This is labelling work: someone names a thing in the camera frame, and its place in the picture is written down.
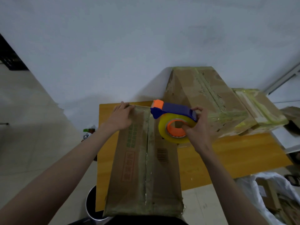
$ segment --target plastic bag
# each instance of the plastic bag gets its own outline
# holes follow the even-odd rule
[[[244,194],[249,198],[251,203],[258,209],[261,215],[270,224],[284,225],[275,218],[275,216],[265,207],[263,199],[260,195],[258,184],[255,181],[257,178],[269,179],[273,182],[276,191],[290,199],[295,200],[300,204],[300,197],[295,191],[294,187],[285,177],[275,172],[261,172],[258,174],[250,175],[244,178],[239,178],[236,183],[242,189]]]

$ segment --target tile floor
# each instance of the tile floor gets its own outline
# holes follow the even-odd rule
[[[10,72],[0,65],[0,208],[81,139],[30,72]],[[281,173],[285,168],[277,169]],[[86,216],[85,198],[96,184],[97,163],[50,224],[66,225]],[[182,192],[184,219],[193,224],[227,224],[216,192],[207,185]]]

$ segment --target yellow wooden tabletop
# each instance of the yellow wooden tabletop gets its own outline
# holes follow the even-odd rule
[[[131,102],[151,106],[152,101]],[[116,103],[100,104],[99,125],[111,114]],[[98,153],[96,211],[104,209],[113,165],[118,132],[111,136]],[[271,134],[229,136],[215,141],[213,149],[233,178],[291,165]],[[178,148],[181,189],[187,190],[211,183],[207,169],[193,147]]]

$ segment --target yellow tape roll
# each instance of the yellow tape roll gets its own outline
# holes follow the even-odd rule
[[[186,125],[189,127],[194,127],[196,125],[196,122],[194,122],[192,119],[190,119],[187,116],[184,115],[178,115],[178,114],[172,114],[172,113],[166,113],[163,114],[160,117],[159,124],[158,124],[158,130],[160,135],[167,141],[176,143],[176,144],[182,144],[182,143],[187,143],[189,142],[189,139],[187,136],[183,137],[174,137],[167,131],[167,125],[171,121],[182,121],[185,122]]]

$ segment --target person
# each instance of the person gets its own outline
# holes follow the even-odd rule
[[[134,106],[127,102],[115,106],[111,116],[94,134],[30,182],[0,210],[0,224],[48,224],[78,185],[104,143],[116,131],[130,126],[128,114],[133,108]],[[193,110],[201,112],[197,124],[193,128],[182,128],[208,170],[228,224],[267,225],[266,220],[238,188],[214,153],[209,135],[207,109],[195,107]]]

